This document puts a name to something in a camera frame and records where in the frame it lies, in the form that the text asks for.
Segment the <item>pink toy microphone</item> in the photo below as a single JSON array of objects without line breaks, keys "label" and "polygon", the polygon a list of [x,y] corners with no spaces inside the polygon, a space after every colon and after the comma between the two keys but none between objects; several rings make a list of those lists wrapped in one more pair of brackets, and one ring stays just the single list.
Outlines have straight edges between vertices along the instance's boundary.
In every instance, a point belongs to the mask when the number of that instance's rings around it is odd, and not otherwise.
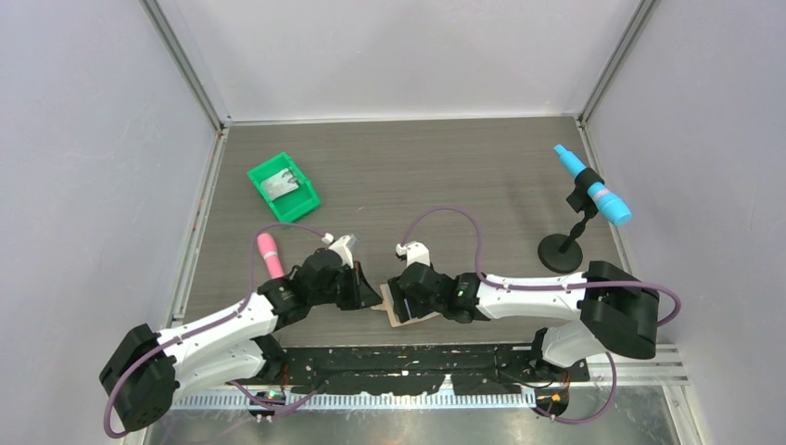
[{"label": "pink toy microphone", "polygon": [[269,233],[261,233],[257,236],[256,243],[269,276],[272,279],[284,277],[285,271],[279,259],[278,247],[274,238]]}]

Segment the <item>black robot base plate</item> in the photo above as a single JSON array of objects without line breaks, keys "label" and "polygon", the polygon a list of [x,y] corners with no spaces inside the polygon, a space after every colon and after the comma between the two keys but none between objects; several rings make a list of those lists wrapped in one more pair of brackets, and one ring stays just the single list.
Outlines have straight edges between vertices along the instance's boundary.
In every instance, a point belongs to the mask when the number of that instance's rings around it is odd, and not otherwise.
[{"label": "black robot base plate", "polygon": [[514,394],[521,383],[539,388],[590,380],[587,362],[566,371],[538,371],[527,344],[290,347],[242,384],[286,386],[297,394],[434,394],[450,382],[457,395]]}]

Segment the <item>black microphone stand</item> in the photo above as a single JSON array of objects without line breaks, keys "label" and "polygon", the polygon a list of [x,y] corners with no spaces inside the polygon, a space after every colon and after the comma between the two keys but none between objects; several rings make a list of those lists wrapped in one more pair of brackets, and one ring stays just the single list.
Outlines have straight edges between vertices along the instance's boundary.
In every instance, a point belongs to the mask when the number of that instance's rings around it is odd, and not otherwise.
[{"label": "black microphone stand", "polygon": [[588,222],[593,219],[598,209],[591,198],[578,190],[572,192],[566,202],[582,218],[573,225],[570,232],[551,234],[539,242],[537,253],[541,263],[555,273],[573,273],[584,260],[583,251],[577,240],[584,234]]}]

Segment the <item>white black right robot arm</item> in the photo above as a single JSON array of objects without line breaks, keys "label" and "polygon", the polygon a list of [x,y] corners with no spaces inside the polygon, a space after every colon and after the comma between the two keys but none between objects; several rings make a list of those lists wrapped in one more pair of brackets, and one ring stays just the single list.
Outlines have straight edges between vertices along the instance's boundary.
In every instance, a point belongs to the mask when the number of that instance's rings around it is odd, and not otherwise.
[{"label": "white black right robot arm", "polygon": [[451,277],[413,263],[381,291],[394,326],[436,315],[460,324],[510,317],[562,321],[541,328],[532,341],[529,368],[541,380],[596,354],[650,360],[656,352],[658,292],[606,261],[591,262],[584,273],[545,278]]}]

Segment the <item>green plastic bin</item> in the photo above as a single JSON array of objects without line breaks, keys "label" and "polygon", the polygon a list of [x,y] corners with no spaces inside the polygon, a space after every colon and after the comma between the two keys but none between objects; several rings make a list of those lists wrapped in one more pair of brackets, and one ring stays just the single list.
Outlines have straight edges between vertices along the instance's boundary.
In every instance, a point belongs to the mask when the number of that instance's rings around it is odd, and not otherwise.
[{"label": "green plastic bin", "polygon": [[322,204],[311,180],[285,152],[250,169],[247,177],[280,223],[295,223]]}]

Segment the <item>beige card holder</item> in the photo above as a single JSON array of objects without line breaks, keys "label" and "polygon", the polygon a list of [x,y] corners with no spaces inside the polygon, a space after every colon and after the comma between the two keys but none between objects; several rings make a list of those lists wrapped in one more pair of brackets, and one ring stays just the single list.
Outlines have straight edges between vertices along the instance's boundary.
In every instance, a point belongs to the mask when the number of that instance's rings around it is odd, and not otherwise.
[{"label": "beige card holder", "polygon": [[379,289],[380,289],[382,302],[380,304],[372,306],[371,310],[384,312],[387,315],[387,319],[390,325],[394,328],[411,325],[411,324],[418,324],[440,316],[440,313],[438,312],[431,312],[423,317],[410,318],[406,321],[401,321],[398,315],[394,312],[393,297],[389,285],[382,284],[379,287]]}]

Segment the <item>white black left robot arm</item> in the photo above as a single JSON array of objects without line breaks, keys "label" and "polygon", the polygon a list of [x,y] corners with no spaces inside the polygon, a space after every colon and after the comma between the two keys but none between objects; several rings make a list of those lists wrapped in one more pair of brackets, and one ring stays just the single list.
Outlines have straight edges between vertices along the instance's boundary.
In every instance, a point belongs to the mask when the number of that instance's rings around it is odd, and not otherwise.
[{"label": "white black left robot arm", "polygon": [[221,311],[158,332],[139,324],[99,374],[108,395],[105,431],[122,438],[157,422],[185,396],[230,381],[274,383],[285,369],[274,332],[305,319],[315,306],[356,311],[382,302],[359,262],[322,248]]}]

